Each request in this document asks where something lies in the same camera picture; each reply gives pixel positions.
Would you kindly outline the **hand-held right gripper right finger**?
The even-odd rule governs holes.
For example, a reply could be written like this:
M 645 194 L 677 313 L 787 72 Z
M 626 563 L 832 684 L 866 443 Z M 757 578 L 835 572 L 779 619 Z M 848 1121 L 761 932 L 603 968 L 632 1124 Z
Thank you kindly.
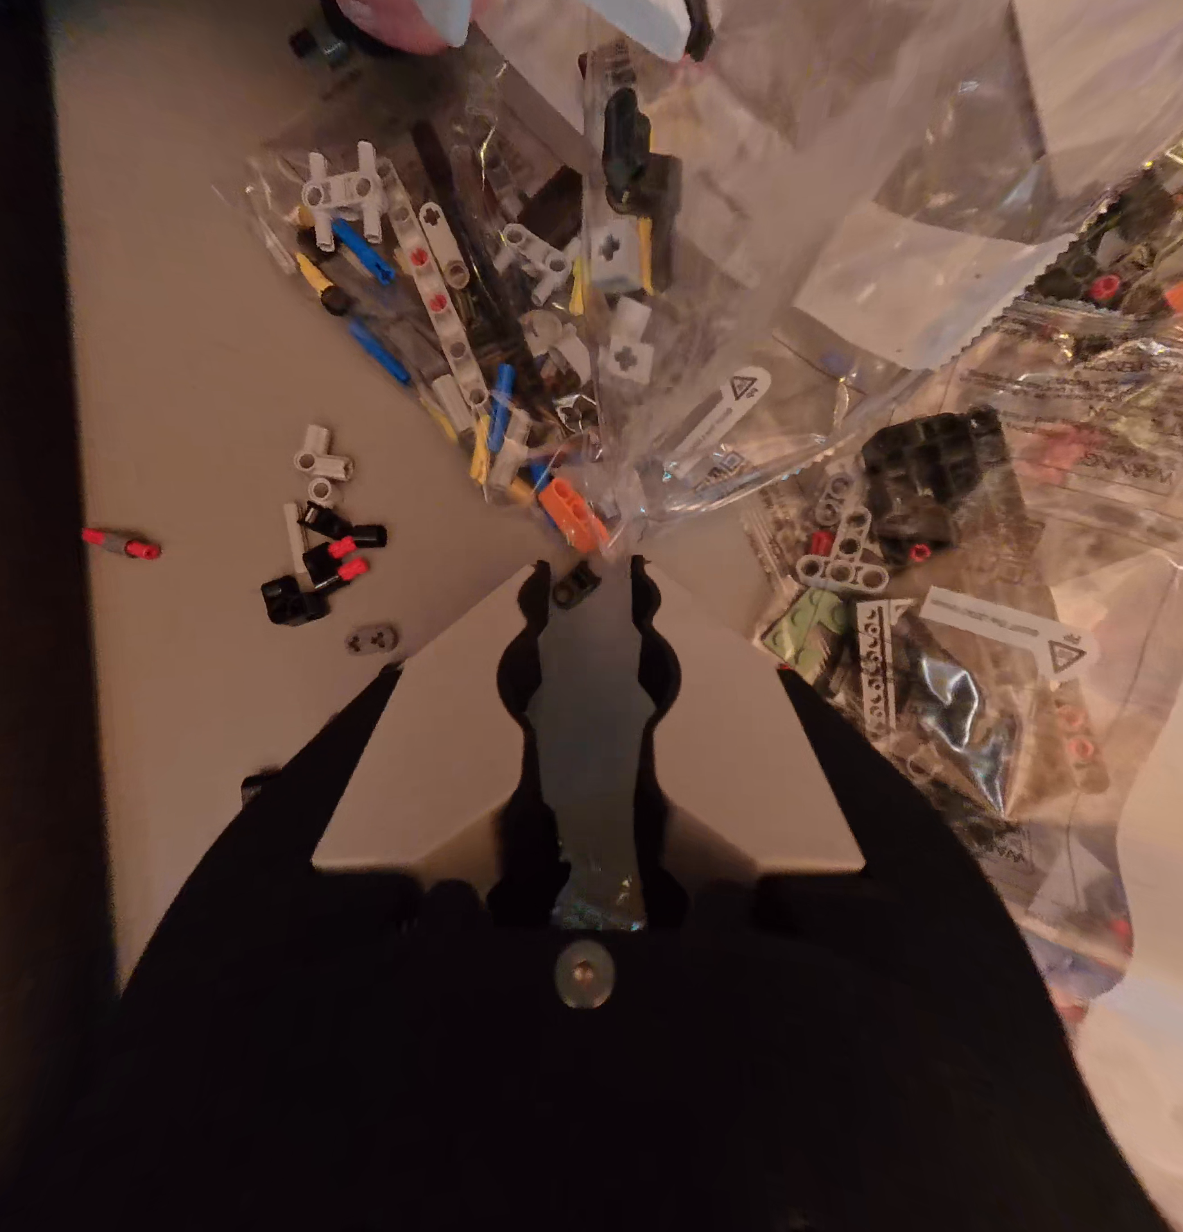
M 706 888 L 846 875 L 864 859 L 780 671 L 642 555 L 630 560 L 636 679 L 650 703 L 632 803 L 648 926 Z

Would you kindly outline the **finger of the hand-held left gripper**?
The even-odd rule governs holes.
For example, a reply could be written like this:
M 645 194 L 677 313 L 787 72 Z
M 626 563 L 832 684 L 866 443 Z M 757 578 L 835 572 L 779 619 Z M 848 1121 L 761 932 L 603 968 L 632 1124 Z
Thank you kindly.
M 701 62 L 716 32 L 715 1 L 590 1 L 589 8 L 667 62 Z

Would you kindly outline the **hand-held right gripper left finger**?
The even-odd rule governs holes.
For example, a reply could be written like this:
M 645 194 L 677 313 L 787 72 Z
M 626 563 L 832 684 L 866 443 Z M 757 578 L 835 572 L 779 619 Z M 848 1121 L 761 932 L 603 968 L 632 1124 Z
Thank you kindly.
M 472 885 L 500 922 L 546 926 L 562 843 L 528 716 L 551 615 L 547 562 L 519 569 L 388 675 L 393 692 L 312 862 Z

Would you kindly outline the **small clear bag mixed parts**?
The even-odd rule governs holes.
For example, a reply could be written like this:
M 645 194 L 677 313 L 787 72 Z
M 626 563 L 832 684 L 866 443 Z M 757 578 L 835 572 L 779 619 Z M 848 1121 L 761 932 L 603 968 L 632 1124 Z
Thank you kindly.
M 744 340 L 787 244 L 764 132 L 709 81 L 602 44 L 584 136 L 477 36 L 370 53 L 328 10 L 289 43 L 320 85 L 246 157 L 246 223 L 488 506 L 609 552 L 822 451 L 849 394 L 794 322 Z

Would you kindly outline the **scattered loose lego pieces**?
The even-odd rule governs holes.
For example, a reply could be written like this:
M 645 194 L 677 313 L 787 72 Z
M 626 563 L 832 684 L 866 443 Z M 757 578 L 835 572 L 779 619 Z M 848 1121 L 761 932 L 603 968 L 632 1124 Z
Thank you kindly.
M 371 569 L 370 554 L 388 546 L 381 522 L 357 522 L 340 508 L 354 476 L 352 456 L 337 451 L 333 430 L 308 423 L 292 456 L 303 492 L 282 503 L 287 569 L 260 585 L 260 600 L 274 628 L 303 628 L 326 619 L 337 597 Z

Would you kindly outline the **person's left hand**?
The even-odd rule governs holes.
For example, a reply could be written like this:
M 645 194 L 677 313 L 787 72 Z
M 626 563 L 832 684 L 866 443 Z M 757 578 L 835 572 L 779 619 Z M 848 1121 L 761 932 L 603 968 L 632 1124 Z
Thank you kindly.
M 335 1 L 335 6 L 385 47 L 421 55 L 461 47 L 477 8 L 473 1 Z

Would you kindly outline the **bluish clear plastic bag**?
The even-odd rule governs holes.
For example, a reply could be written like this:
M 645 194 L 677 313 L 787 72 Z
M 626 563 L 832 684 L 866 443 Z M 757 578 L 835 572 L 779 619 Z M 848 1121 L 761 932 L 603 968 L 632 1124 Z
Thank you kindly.
M 1066 1032 L 1076 1037 L 1133 958 L 1135 927 L 1115 834 L 1096 827 L 1012 827 L 983 865 Z

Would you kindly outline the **sealed bags with dark parts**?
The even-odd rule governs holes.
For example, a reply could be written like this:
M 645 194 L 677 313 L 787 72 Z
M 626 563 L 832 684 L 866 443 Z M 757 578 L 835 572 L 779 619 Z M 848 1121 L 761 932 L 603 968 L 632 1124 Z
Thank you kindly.
M 1183 525 L 1020 460 L 989 405 L 883 427 L 766 489 L 760 648 L 991 870 L 1117 822 L 1183 660 Z

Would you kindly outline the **black perforated board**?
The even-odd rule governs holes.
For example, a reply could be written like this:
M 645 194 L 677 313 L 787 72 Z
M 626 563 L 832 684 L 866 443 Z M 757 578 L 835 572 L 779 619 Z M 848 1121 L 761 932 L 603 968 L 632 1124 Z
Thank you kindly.
M 42 2 L 0 2 L 0 992 L 111 994 L 51 56 Z

